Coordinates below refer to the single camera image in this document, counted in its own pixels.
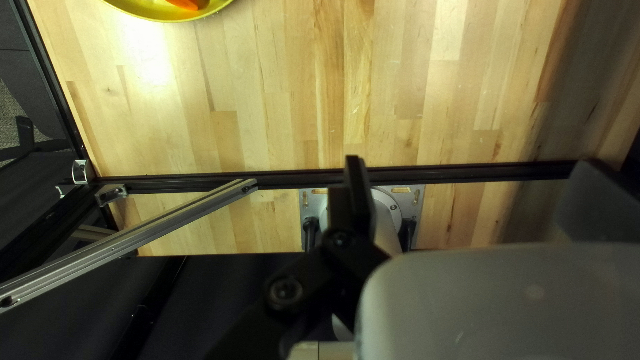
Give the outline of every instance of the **screw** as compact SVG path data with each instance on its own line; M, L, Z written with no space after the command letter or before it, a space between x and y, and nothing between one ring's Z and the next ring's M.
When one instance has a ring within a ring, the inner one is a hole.
M338 247L345 247L351 243L351 236L344 231L338 231L332 235L333 244Z
M302 285L293 277L282 277L269 287L269 299L277 306L291 305L302 297Z

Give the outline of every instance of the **mounting plate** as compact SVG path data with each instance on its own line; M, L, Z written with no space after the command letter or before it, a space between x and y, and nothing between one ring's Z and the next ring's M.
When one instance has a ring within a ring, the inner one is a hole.
M416 221L416 229L420 226L420 214L422 213L422 200L424 198L424 185L385 185L385 186L373 186L374 199L382 203L389 204L389 210L392 212L394 218L398 218L401 221L403 218L410 218ZM320 231L324 231L326 228L326 206L327 206L327 188L305 188L298 189L298 199L300 203L300 230L301 230L301 243L304 249L305 232L302 225L307 218L315 217L320 221ZM399 212L399 216L394 216L395 211ZM394 219L394 225L396 230L399 224ZM413 234L411 240L411 249L415 247L417 239L417 231Z

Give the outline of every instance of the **black rod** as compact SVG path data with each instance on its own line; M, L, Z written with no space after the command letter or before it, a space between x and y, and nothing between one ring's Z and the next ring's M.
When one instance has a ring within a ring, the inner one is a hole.
M367 168L371 184L485 183L568 178L576 160ZM220 172L97 177L92 184L125 184L136 193L206 192L234 179L256 179L259 189L322 188L342 183L342 169Z

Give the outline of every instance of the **aluminum rail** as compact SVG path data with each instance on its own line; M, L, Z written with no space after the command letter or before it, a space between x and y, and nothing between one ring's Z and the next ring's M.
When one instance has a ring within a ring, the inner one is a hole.
M0 284L0 313L247 196L257 190L255 184L255 179L236 179Z

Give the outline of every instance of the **black surface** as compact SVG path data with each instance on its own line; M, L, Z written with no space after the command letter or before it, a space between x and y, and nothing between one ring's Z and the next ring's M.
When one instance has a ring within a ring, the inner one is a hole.
M0 314L0 359L109 359L164 262L116 259Z
M0 0L0 49L29 50L10 1Z
M70 152L34 152L2 169L0 248L57 203L55 186L69 175L73 159Z
M139 359L202 360L240 314L258 299L264 281L300 256L299 253L190 256ZM328 340L324 334L317 334L316 339Z
M554 215L575 241L640 242L640 188L598 160L580 161Z
M44 264L82 224L91 210L97 207L94 194L99 188L92 185L74 188L64 198L54 202L51 208L1 248L0 282ZM31 205L31 207L23 205L22 209L33 211L38 209L38 205L42 206L42 203ZM8 224L8 226L10 229L11 227L15 229L15 224Z
M122 334L113 353L112 360L135 360L147 342L147 338L164 305L172 294L173 287L180 279L187 256L167 257L151 289L136 307L127 329Z
M575 160L521 163L482 163L461 165L422 165L410 167L371 167L367 169L372 186L396 184L483 183L566 179ZM136 193L206 192L235 179L256 179L265 189L326 187L341 184L343 169L224 172L151 176L98 177L92 184L125 184Z
M622 164L620 172L632 178L635 182L640 183L640 131L636 135L636 139L629 149L627 158Z
M402 219L400 231L398 231L398 240L400 240L400 249L402 249L402 252L411 250L411 242L413 239L413 234L415 234L415 227L417 226L417 224L417 221L412 218Z

